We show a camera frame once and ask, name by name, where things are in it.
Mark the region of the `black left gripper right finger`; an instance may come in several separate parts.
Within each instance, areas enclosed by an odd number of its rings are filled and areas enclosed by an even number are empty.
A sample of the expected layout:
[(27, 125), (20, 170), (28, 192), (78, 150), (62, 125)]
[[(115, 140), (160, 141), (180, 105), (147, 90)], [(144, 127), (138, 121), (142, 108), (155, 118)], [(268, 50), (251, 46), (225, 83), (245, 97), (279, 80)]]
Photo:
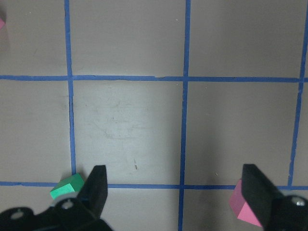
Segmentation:
[(255, 164), (243, 165), (242, 195), (264, 228), (270, 224), (274, 201), (284, 198)]

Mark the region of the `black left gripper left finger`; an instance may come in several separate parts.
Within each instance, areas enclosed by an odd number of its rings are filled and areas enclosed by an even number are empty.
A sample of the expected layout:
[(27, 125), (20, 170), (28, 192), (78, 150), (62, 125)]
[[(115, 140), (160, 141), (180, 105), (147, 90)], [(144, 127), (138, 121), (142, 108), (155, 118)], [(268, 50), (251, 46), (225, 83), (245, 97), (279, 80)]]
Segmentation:
[(106, 165), (93, 167), (77, 195), (77, 199), (95, 218), (100, 218), (108, 196)]

